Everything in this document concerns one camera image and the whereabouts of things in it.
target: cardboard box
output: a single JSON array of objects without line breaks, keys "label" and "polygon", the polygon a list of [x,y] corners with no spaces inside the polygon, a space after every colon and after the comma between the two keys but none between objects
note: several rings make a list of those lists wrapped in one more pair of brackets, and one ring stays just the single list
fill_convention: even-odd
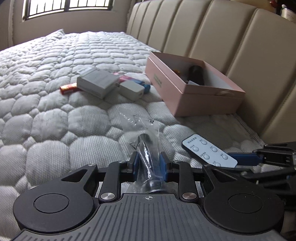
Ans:
[{"label": "cardboard box", "polygon": [[77,77],[77,88],[100,99],[103,99],[118,83],[118,76],[97,68],[87,68]]},{"label": "cardboard box", "polygon": [[[205,86],[188,85],[172,71],[187,76],[192,65],[204,69]],[[151,52],[145,72],[176,117],[232,114],[245,96],[240,87],[202,60]]]}]

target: white remote control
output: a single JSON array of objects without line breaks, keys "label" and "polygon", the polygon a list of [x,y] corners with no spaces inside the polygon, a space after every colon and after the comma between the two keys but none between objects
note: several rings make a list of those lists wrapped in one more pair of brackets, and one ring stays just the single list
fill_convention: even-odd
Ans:
[{"label": "white remote control", "polygon": [[237,165],[237,160],[197,134],[183,140],[182,147],[194,156],[217,167],[235,168]]}]

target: clear plastic bag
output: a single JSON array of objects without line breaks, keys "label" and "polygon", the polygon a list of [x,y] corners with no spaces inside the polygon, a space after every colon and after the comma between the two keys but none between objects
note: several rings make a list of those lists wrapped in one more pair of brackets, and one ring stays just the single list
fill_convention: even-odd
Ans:
[{"label": "clear plastic bag", "polygon": [[174,193],[172,185],[164,182],[160,170],[159,123],[126,109],[119,110],[119,117],[123,131],[133,132],[135,138],[130,140],[130,145],[140,156],[137,181],[129,186],[127,192]]}]

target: mattress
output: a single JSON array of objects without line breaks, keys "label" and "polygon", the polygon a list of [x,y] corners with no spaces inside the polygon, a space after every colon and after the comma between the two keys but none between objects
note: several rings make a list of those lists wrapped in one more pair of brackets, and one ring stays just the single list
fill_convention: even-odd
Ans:
[{"label": "mattress", "polygon": [[145,75],[150,51],[156,50],[125,33],[59,30],[0,52],[1,241],[19,232],[12,206],[23,192],[88,163],[106,167],[129,158],[133,150],[120,124],[120,108],[159,121],[162,150],[193,167],[201,165],[181,142],[194,133],[226,152],[251,152],[264,144],[237,115],[174,118],[153,86],[136,102],[116,91],[104,100],[59,91],[76,82],[76,71],[86,66],[150,83]]}]

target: upholstered headboard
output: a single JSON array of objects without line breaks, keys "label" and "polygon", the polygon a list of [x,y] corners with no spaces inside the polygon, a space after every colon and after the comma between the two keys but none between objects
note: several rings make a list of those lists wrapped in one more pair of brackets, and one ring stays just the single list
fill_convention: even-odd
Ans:
[{"label": "upholstered headboard", "polygon": [[296,25],[224,0],[136,4],[127,34],[162,52],[201,59],[246,91],[238,114],[267,143],[296,141]]}]

